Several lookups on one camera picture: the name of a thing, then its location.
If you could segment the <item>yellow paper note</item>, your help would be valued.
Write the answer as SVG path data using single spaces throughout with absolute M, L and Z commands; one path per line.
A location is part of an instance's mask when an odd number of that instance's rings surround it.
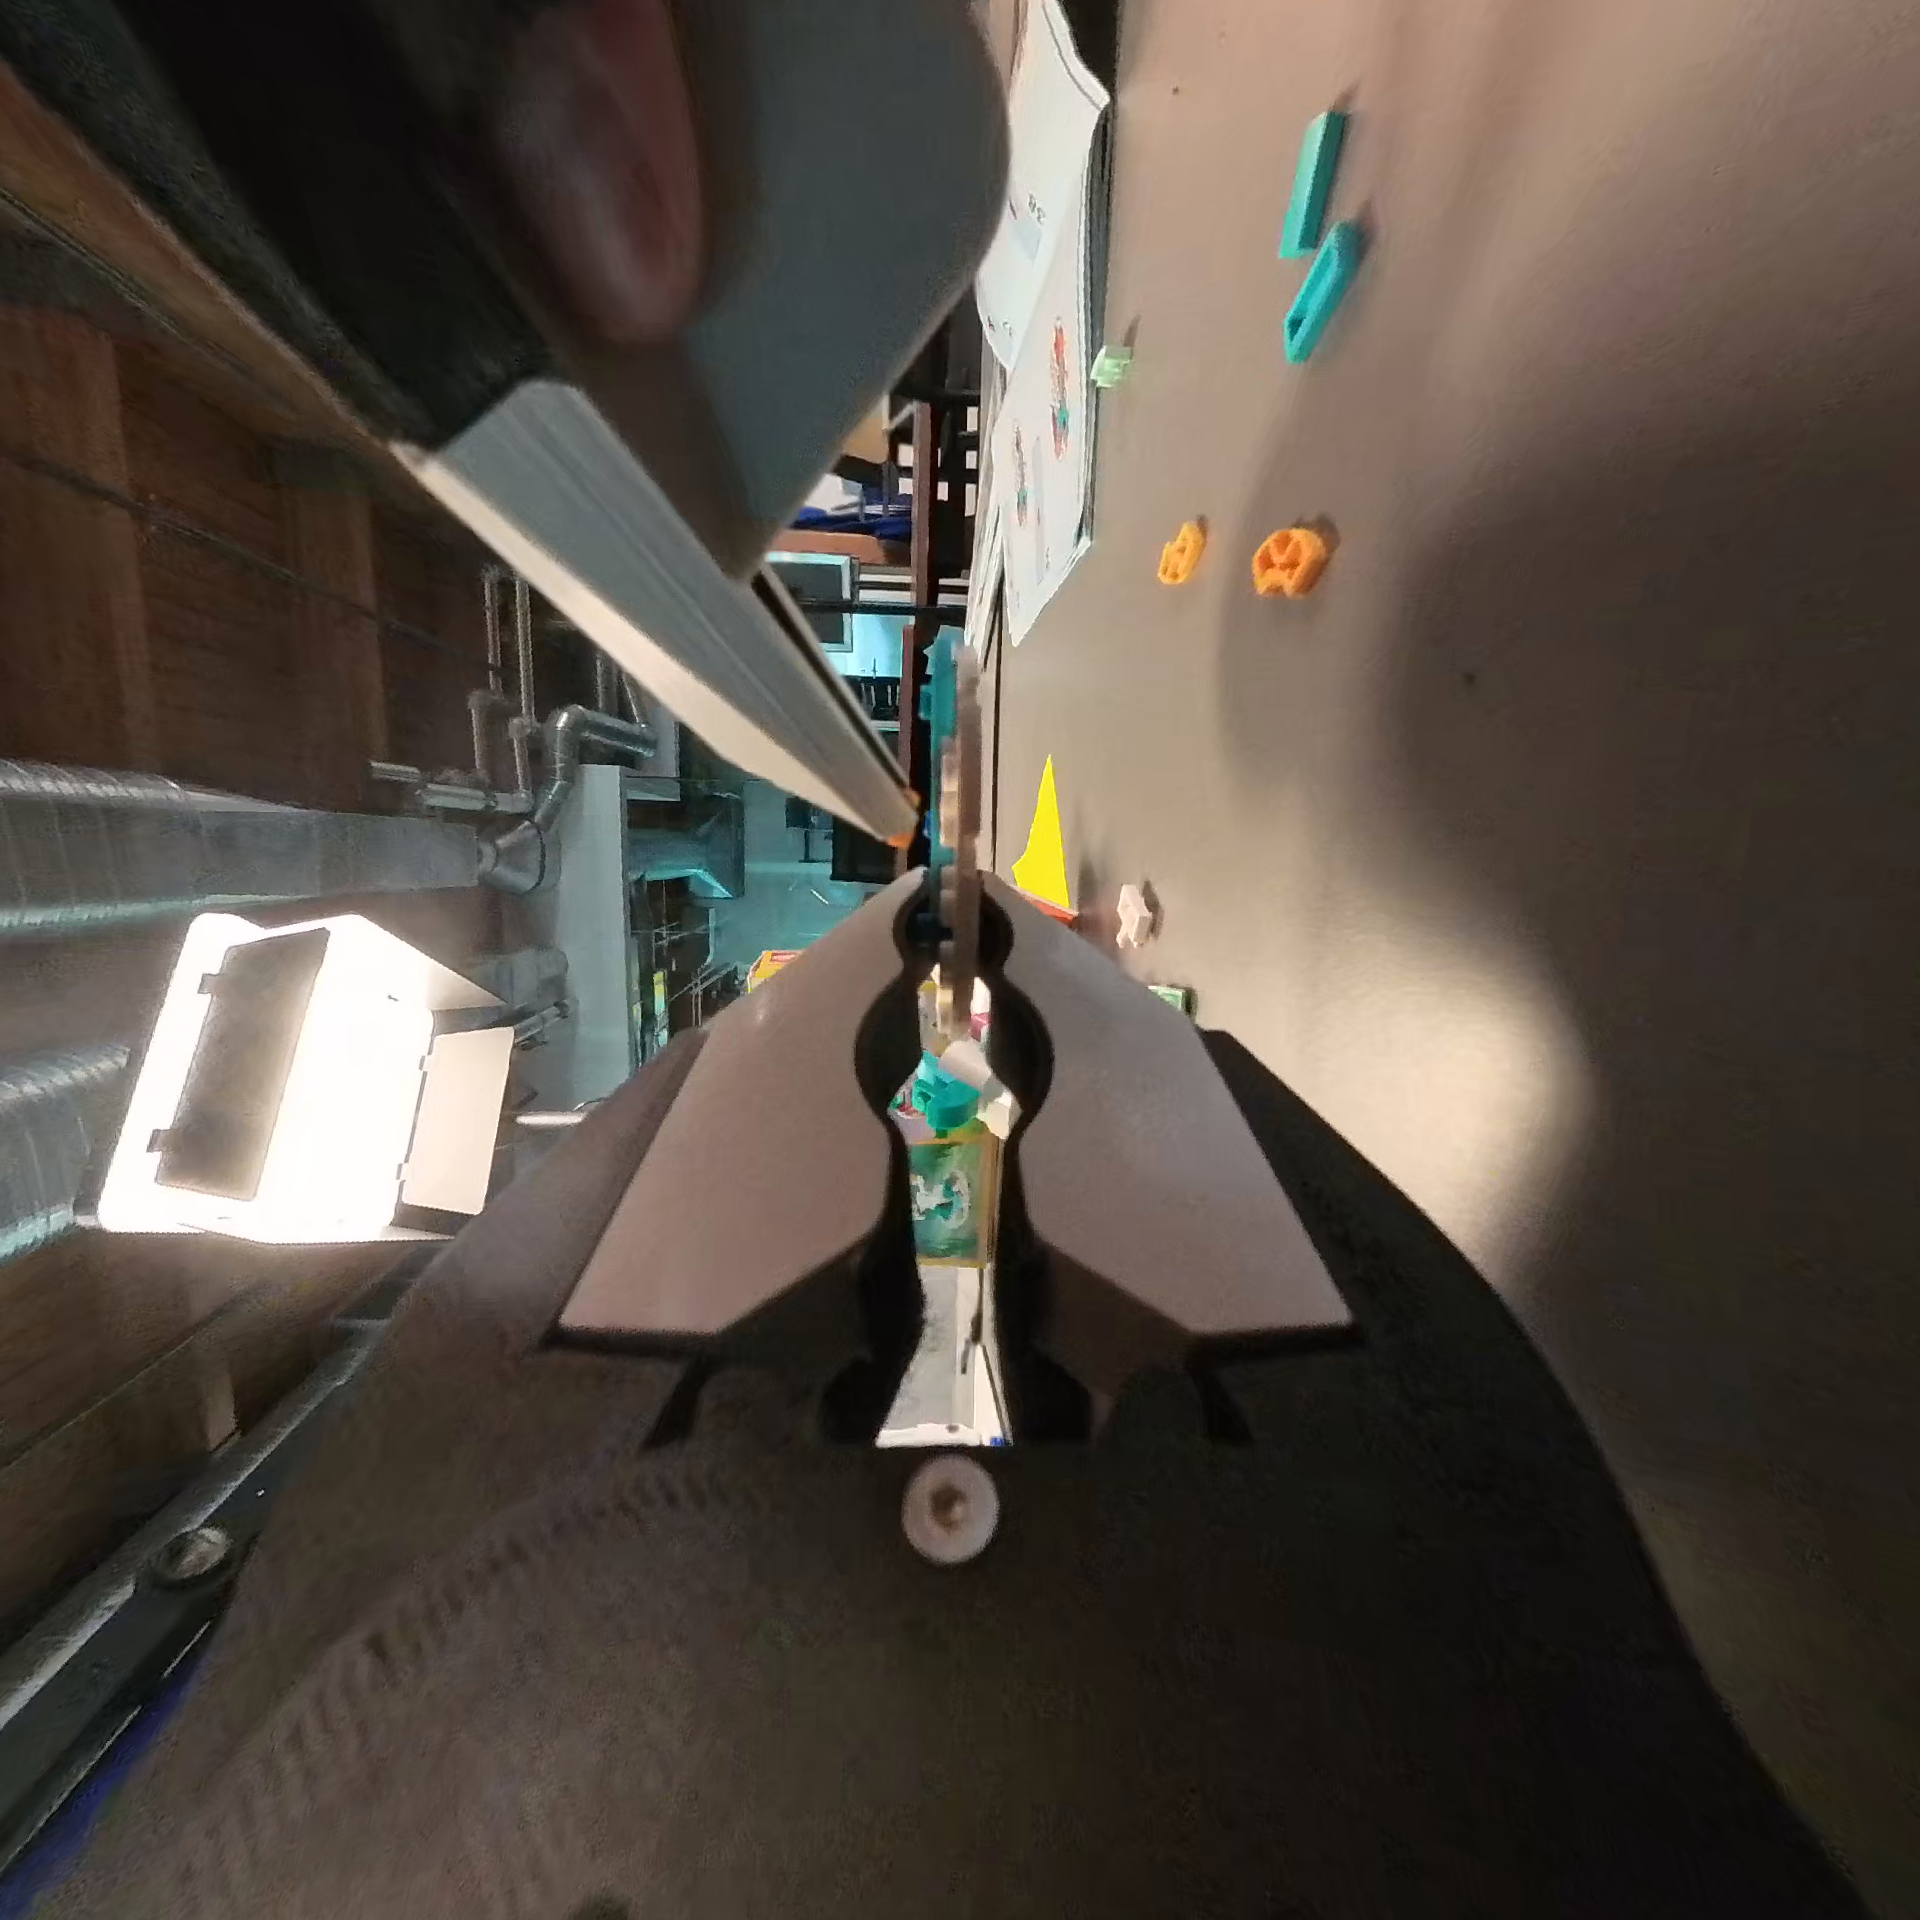
M 1046 757 L 1025 844 L 1011 866 L 1014 890 L 1041 913 L 1073 925 L 1053 757 Z

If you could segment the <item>white lamp light panel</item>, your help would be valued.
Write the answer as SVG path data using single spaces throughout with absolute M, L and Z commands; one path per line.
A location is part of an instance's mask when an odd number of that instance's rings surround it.
M 492 991 L 369 919 L 205 911 L 82 1220 L 290 1247 L 456 1235 L 487 1206 L 513 1050 Z

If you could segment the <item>open instruction booklet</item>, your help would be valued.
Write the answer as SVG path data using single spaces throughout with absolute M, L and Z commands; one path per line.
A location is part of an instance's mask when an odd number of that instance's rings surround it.
M 1061 2 L 1022 2 L 1004 88 L 1009 172 L 974 276 L 998 371 L 985 453 L 985 572 L 1022 645 L 1091 547 L 1105 295 L 1112 95 L 1080 60 Z

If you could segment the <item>white brick animal model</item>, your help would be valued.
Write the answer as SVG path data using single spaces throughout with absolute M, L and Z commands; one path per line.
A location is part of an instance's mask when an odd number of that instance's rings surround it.
M 1037 997 L 1014 972 L 1022 926 L 1001 901 L 990 901 L 974 989 L 951 1007 L 951 1020 L 942 972 L 922 982 L 922 1059 L 890 1100 L 912 1138 L 978 1135 L 1004 1150 L 1053 1089 L 1058 1047 Z

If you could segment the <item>person's right hand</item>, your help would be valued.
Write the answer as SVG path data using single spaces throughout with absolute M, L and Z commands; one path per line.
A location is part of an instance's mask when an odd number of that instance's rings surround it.
M 492 156 L 554 295 L 611 348 L 672 336 L 707 258 L 672 2 L 543 2 L 492 98 Z

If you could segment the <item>yellow toy set box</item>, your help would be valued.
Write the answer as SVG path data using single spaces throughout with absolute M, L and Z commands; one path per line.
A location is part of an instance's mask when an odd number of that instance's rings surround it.
M 978 1067 L 957 1070 L 961 1047 L 924 1047 L 888 1118 L 906 1150 L 906 1203 L 924 1265 L 985 1265 L 994 1174 L 994 1134 Z

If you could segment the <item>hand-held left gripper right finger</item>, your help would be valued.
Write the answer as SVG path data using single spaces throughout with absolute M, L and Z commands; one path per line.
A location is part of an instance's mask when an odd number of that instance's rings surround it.
M 1083 1437 L 1156 1370 L 1355 1336 L 1202 1030 L 981 886 L 1001 1154 L 994 1336 L 1014 1437 Z

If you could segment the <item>grey pipe cluster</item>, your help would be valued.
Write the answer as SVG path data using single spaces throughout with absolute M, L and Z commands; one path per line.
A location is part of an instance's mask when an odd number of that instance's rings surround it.
M 405 790 L 422 812 L 471 818 L 477 881 L 505 897 L 529 897 L 561 874 L 561 817 L 588 757 L 651 761 L 660 752 L 660 730 L 642 716 L 592 703 L 543 712 L 533 585 L 491 560 L 477 573 L 477 600 L 483 675 L 463 698 L 468 763 L 432 769 L 369 757 L 366 773 Z

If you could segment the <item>black panel on stand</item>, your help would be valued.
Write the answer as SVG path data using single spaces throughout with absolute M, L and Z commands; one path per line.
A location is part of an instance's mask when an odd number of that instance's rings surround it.
M 766 580 L 776 580 L 813 639 L 829 656 L 856 653 L 857 560 L 846 556 L 770 553 Z

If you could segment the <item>teal flat tile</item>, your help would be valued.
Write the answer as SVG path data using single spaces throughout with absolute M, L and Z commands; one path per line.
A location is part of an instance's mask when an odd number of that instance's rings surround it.
M 1302 132 L 1282 209 L 1279 258 L 1309 258 L 1322 246 L 1344 132 L 1347 115 L 1343 107 L 1320 110 Z
M 1368 232 L 1360 223 L 1338 223 L 1325 232 L 1282 317 L 1282 360 L 1289 366 L 1307 366 L 1322 347 L 1355 289 L 1365 256 Z

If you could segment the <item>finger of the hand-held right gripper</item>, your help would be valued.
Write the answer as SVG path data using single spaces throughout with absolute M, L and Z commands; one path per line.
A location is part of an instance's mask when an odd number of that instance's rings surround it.
M 869 835 L 922 818 L 848 682 L 754 566 L 727 573 L 611 422 L 529 378 L 391 458 L 713 752 Z
M 967 2 L 672 2 L 707 258 L 665 338 L 588 336 L 529 236 L 523 298 L 561 378 L 741 579 L 974 282 L 1004 110 Z

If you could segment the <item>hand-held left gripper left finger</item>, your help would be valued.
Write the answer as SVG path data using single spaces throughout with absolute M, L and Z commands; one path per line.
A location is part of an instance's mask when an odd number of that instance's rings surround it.
M 829 1437 L 879 1437 L 924 1333 L 906 1154 L 928 872 L 703 1030 L 559 1310 L 567 1348 L 775 1370 Z

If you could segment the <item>silver ventilation duct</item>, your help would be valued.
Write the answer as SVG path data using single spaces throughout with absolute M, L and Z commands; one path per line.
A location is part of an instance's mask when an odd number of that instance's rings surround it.
M 98 1227 L 129 1061 L 128 1043 L 3 1056 L 3 1265 Z
M 456 822 L 247 799 L 154 773 L 3 761 L 3 936 L 74 936 L 254 903 L 468 890 Z

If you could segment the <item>round white brick plate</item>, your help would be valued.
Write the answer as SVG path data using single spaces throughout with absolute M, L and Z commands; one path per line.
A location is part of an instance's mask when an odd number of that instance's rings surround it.
M 930 1056 L 942 1056 L 954 1043 L 974 1035 L 985 926 L 978 656 L 963 632 L 942 632 L 928 650 L 922 719 L 930 752 L 930 790 L 917 940 L 932 958 L 922 989 L 922 1035 Z

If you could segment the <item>black metal rail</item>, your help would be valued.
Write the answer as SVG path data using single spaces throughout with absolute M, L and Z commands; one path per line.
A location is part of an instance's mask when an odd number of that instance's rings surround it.
M 3 1651 L 3 1735 L 73 1740 L 180 1648 L 261 1533 L 277 1488 L 387 1333 L 350 1315 L 316 1368 Z

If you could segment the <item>long wooden table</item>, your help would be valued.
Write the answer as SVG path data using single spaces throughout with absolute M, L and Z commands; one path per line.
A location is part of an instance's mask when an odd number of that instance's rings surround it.
M 917 730 L 924 656 L 963 624 L 976 545 L 978 391 L 937 388 L 930 399 L 890 399 L 888 458 L 906 511 L 905 632 L 896 674 L 896 747 Z

